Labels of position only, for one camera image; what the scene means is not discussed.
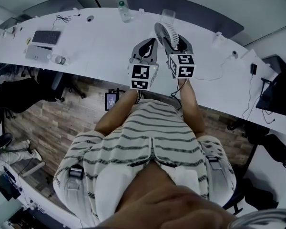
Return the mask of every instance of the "sneaker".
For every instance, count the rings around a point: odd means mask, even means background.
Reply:
[[[38,153],[36,149],[32,150],[33,158],[38,159],[39,161],[42,161],[41,155]]]

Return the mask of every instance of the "laminate floor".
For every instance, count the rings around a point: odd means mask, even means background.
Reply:
[[[36,148],[46,165],[26,178],[32,187],[41,192],[55,204],[64,208],[57,199],[52,188],[53,175],[65,156],[72,140],[79,132],[94,129],[100,118],[105,114],[105,92],[109,88],[126,89],[125,86],[87,77],[78,77],[76,85],[87,95],[81,99],[76,93],[64,92],[65,102],[40,101],[27,111],[17,114],[15,119],[5,121],[5,130],[10,132],[17,141],[30,139],[31,148]],[[157,99],[169,103],[176,108],[176,100],[167,96],[146,93],[146,98]],[[228,131],[226,126],[235,118],[215,110],[201,107],[208,135],[217,137],[223,144],[231,164],[244,165],[252,150],[252,145],[241,135],[242,130]],[[34,164],[33,161],[25,170]],[[13,165],[20,172],[28,161]]]

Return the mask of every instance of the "curved desk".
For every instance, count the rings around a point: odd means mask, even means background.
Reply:
[[[114,8],[72,10],[25,21],[17,25],[14,39],[0,38],[0,62],[129,85],[127,66],[133,47],[147,38],[155,37],[154,24],[160,19],[158,14],[138,11],[131,11],[131,13],[133,21],[130,23],[123,23],[118,10]],[[71,64],[61,66],[51,61],[44,64],[25,59],[26,40],[29,37],[33,38],[36,30],[51,30],[58,14],[62,17],[81,15],[71,17],[69,23],[59,20],[54,25],[54,29],[61,30],[62,33],[52,51],[69,57]],[[91,15],[94,16],[94,20],[88,22],[87,17]],[[198,103],[243,118],[242,113],[248,108],[252,77],[250,63],[246,65],[240,59],[247,49],[228,39],[220,46],[212,47],[213,32],[185,21],[175,19],[174,27],[178,34],[184,36],[192,44],[197,65],[195,76],[204,79],[191,79]],[[229,57],[232,51],[238,53],[238,59]],[[158,46],[157,63],[160,67],[150,91],[170,95],[176,90],[177,81],[172,78],[166,61],[164,48]],[[260,95],[261,77],[273,80],[277,75],[258,57],[255,57],[254,63],[257,64],[257,72],[251,81],[252,98],[250,108],[244,114],[245,119],[248,118],[255,100]],[[208,81],[219,77],[221,78],[218,80]],[[269,122],[274,118],[276,121],[267,124],[262,110],[254,107],[248,121],[286,134],[286,116],[273,113],[266,114],[265,117]]]

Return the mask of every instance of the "person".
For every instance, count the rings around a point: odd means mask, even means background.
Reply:
[[[36,158],[42,161],[42,157],[36,149],[30,151],[30,141],[22,141],[14,145],[10,145],[3,150],[0,150],[0,170],[6,164],[12,165],[23,159]]]
[[[53,186],[63,204],[87,225],[116,220],[106,225],[160,227],[209,201],[223,213],[220,206],[236,186],[234,172],[220,141],[205,134],[190,82],[179,79],[178,85],[183,117],[157,100],[135,104],[138,93],[129,89],[95,130],[75,137]],[[163,207],[153,210],[153,203]],[[139,218],[138,224],[132,218]]]

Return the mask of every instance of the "striped shirt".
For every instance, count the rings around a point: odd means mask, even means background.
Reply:
[[[175,184],[221,206],[236,186],[217,138],[196,138],[172,106],[148,99],[134,105],[123,125],[106,137],[95,131],[79,133],[54,176],[54,189],[66,207],[95,226],[114,213],[121,193],[151,159]],[[69,176],[76,164],[84,169],[82,180]],[[115,187],[121,190],[119,194],[108,196]],[[104,216],[100,208],[108,199],[113,200],[108,201],[112,208]]]

